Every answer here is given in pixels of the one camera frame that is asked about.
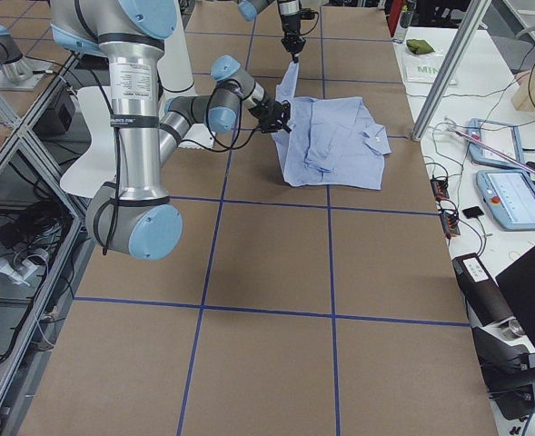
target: white table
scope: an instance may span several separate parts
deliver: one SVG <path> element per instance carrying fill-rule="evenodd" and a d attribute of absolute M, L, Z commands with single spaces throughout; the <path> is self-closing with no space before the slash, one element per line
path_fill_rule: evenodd
<path fill-rule="evenodd" d="M 454 35 L 454 29 L 413 27 L 409 30 L 407 38 L 425 39 L 435 48 L 435 50 L 446 53 L 451 45 Z M 402 52 L 407 50 L 406 45 L 394 44 L 394 50 L 402 74 L 401 57 Z M 403 82 L 406 85 L 407 94 L 409 95 L 408 100 L 411 107 L 412 117 L 416 120 L 422 105 L 424 104 L 425 98 L 412 95 L 426 96 L 431 89 L 431 85 L 407 83 L 404 74 L 402 74 L 402 77 Z M 500 53 L 491 41 L 487 32 L 480 30 L 474 36 L 455 75 L 455 79 L 458 83 L 449 86 L 445 95 L 489 94 L 493 91 L 506 88 L 508 84 L 512 82 L 513 75 L 507 65 L 505 65 Z M 431 126 L 443 123 L 445 117 L 452 119 L 454 122 L 458 123 L 459 126 L 467 125 L 467 122 L 471 118 L 487 118 L 492 121 L 509 124 L 524 124 L 535 120 L 534 113 L 518 112 L 513 108 L 510 99 L 517 89 L 518 86 L 512 84 L 505 94 L 503 94 L 502 98 L 501 93 L 488 97 L 451 96 L 444 98 L 431 120 Z M 491 108 L 497 102 L 499 102 L 499 105 L 490 114 Z M 427 156 L 425 159 L 426 162 L 434 161 L 445 166 L 449 171 L 449 174 L 459 174 L 461 171 L 459 165 L 435 153 L 435 145 L 432 141 L 431 132 L 432 129 L 430 129 L 421 140 L 422 152 Z M 524 148 L 535 148 L 535 123 L 520 127 L 520 136 Z M 441 154 L 445 154 L 459 162 L 463 161 L 467 150 L 467 145 L 463 140 L 453 133 L 436 133 L 435 139 Z M 535 161 L 535 154 L 526 154 L 525 157 L 526 160 Z M 449 180 L 449 193 L 451 199 L 459 206 L 459 210 L 478 205 L 485 212 L 485 216 L 481 217 L 481 222 L 483 223 L 485 232 L 490 234 L 490 236 L 487 238 L 487 248 L 481 256 L 481 260 L 490 271 L 491 275 L 495 277 L 535 244 L 535 232 L 504 232 L 490 218 L 486 206 L 482 203 L 481 196 L 478 194 L 475 187 L 475 173 L 480 169 L 486 168 L 490 167 L 475 165 L 471 163 L 471 159 L 467 157 L 467 160 L 464 163 L 464 170 L 462 171 L 461 184 L 459 183 L 459 176 L 452 177 Z M 432 174 L 433 165 L 429 165 L 427 171 L 429 174 Z M 444 172 L 441 169 L 436 168 L 435 174 L 442 175 Z M 481 228 L 478 223 L 476 223 L 476 220 L 470 220 L 470 222 L 478 232 L 481 232 Z M 460 226 L 461 236 L 451 239 L 451 258 L 466 253 L 475 253 L 480 246 L 478 236 L 464 224 L 461 223 Z M 499 332 L 496 332 L 498 329 L 487 328 L 487 330 L 499 336 Z M 527 340 L 514 341 L 510 344 L 517 345 L 518 343 L 526 343 L 532 348 Z M 519 423 L 518 421 L 506 421 L 501 416 L 499 409 L 494 403 L 491 406 L 494 411 L 500 435 L 508 434 L 509 430 L 514 425 L 523 428 L 523 423 Z M 535 436 L 535 418 L 528 429 L 528 436 Z"/>

